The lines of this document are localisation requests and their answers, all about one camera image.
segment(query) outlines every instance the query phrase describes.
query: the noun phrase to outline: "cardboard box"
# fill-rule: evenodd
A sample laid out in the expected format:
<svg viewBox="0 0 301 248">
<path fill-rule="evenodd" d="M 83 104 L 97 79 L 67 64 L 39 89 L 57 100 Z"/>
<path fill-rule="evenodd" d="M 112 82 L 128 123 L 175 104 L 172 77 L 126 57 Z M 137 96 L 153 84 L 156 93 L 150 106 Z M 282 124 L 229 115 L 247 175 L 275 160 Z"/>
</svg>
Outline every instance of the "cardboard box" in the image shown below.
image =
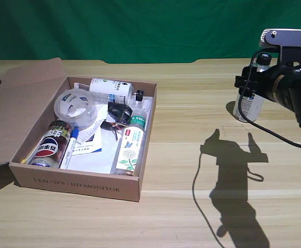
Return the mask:
<svg viewBox="0 0 301 248">
<path fill-rule="evenodd" d="M 59 58 L 8 70 L 0 85 L 0 165 L 9 162 L 22 187 L 138 202 L 155 111 L 156 83 L 122 80 L 144 90 L 145 96 L 153 97 L 138 176 L 20 163 L 41 139 L 51 121 L 56 119 L 53 108 L 55 99 L 65 90 L 73 88 L 74 83 L 89 85 L 94 77 L 67 77 Z"/>
</svg>

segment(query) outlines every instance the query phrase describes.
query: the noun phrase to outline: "wooden table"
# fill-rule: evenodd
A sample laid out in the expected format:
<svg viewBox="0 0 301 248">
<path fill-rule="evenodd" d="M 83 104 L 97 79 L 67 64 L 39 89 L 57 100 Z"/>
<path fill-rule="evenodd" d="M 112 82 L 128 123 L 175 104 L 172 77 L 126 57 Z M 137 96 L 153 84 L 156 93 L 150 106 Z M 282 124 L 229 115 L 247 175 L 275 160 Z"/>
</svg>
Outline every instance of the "wooden table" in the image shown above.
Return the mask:
<svg viewBox="0 0 301 248">
<path fill-rule="evenodd" d="M 20 188 L 1 167 L 0 247 L 220 247 L 192 198 L 200 164 L 195 194 L 224 247 L 301 248 L 301 149 L 229 113 L 248 61 L 64 61 L 67 75 L 158 82 L 141 200 Z M 0 61 L 0 71 L 29 62 Z M 257 123 L 301 143 L 294 113 L 276 103 Z"/>
</svg>

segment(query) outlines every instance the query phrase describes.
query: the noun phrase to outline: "marker pen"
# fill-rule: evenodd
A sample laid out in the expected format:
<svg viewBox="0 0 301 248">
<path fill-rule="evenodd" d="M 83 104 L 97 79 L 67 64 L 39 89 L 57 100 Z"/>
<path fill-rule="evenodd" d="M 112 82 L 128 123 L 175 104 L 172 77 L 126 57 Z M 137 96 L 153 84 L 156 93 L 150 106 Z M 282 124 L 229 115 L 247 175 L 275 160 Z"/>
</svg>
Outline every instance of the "marker pen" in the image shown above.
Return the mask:
<svg viewBox="0 0 301 248">
<path fill-rule="evenodd" d="M 76 140 L 78 138 L 78 134 L 79 134 L 79 129 L 76 129 L 76 128 L 73 129 L 66 153 L 64 154 L 64 157 L 61 162 L 61 166 L 60 166 L 61 169 L 68 168 L 68 165 L 69 165 L 69 162 L 70 162 L 70 159 L 72 156 L 73 148 L 74 148 L 74 145 L 76 144 Z"/>
</svg>

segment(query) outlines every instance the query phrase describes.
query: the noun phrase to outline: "green backdrop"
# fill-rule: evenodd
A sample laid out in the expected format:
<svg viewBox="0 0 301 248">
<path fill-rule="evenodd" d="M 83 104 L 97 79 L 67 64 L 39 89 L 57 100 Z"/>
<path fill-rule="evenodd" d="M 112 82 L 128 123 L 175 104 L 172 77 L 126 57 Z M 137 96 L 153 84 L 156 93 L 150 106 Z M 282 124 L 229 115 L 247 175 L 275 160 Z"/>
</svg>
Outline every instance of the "green backdrop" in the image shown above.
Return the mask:
<svg viewBox="0 0 301 248">
<path fill-rule="evenodd" d="M 180 63 L 250 57 L 301 0 L 0 0 L 0 59 Z"/>
</svg>

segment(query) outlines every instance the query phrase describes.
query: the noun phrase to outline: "pepsi can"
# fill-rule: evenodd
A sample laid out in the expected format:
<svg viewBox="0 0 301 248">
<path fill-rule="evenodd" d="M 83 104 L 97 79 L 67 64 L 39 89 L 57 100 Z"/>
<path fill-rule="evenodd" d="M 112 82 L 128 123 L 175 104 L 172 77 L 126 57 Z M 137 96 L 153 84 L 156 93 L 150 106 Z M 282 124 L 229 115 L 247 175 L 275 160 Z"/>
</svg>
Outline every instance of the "pepsi can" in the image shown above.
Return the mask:
<svg viewBox="0 0 301 248">
<path fill-rule="evenodd" d="M 71 132 L 72 127 L 65 121 L 53 121 L 30 164 L 59 168 L 68 146 Z"/>
</svg>

